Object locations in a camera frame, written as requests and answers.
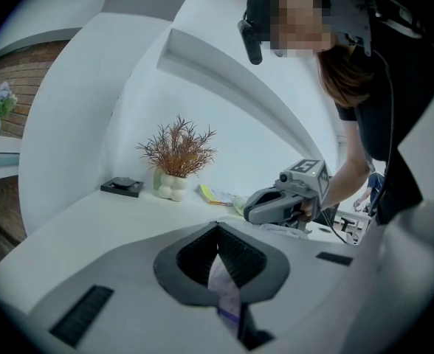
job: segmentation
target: brown hair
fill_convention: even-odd
[[[322,87],[335,103],[343,108],[354,108],[370,96],[368,82],[373,75],[350,61],[348,47],[336,45],[318,52],[317,59]]]

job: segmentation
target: purple flowers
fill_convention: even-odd
[[[10,90],[7,81],[0,85],[0,118],[9,114],[16,106],[17,96]]]

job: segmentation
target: person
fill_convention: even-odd
[[[255,8],[259,1],[266,2]],[[371,18],[373,52],[368,57],[360,46],[339,44],[337,35],[323,24],[330,0],[267,1],[247,1],[248,22],[259,22],[255,30],[269,32],[273,50],[296,50],[296,56],[297,51],[305,50],[317,57],[320,82],[334,100],[345,131],[345,164],[331,179],[321,209],[344,201],[366,182],[365,152],[381,162],[390,160],[390,174],[377,207],[378,224],[418,204],[421,193],[397,147],[434,96],[434,46]],[[396,112],[393,132],[392,105]],[[308,220],[312,204],[304,203],[302,210],[301,216]]]
[[[368,176],[368,186],[362,196],[353,203],[354,209],[356,209],[368,197],[370,197],[370,204],[373,205],[383,184],[385,183],[385,177],[379,174],[374,167],[372,167],[370,171],[371,174]]]

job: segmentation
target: potted plant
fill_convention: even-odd
[[[1,132],[1,118],[8,115],[16,106],[17,97],[10,90],[7,81],[0,85],[0,132]]]
[[[163,172],[158,196],[180,202],[185,196],[187,177],[213,162],[217,151],[207,145],[216,132],[209,128],[197,134],[194,122],[186,122],[180,116],[172,125],[158,127],[158,135],[146,145],[139,143],[136,149],[144,150],[143,157]]]

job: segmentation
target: dried plant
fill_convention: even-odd
[[[194,122],[186,122],[180,116],[172,125],[159,125],[159,133],[148,140],[147,145],[139,143],[137,150],[144,150],[153,167],[160,167],[165,173],[186,178],[196,174],[213,162],[216,150],[207,146],[216,135],[210,128],[203,134],[196,133]]]

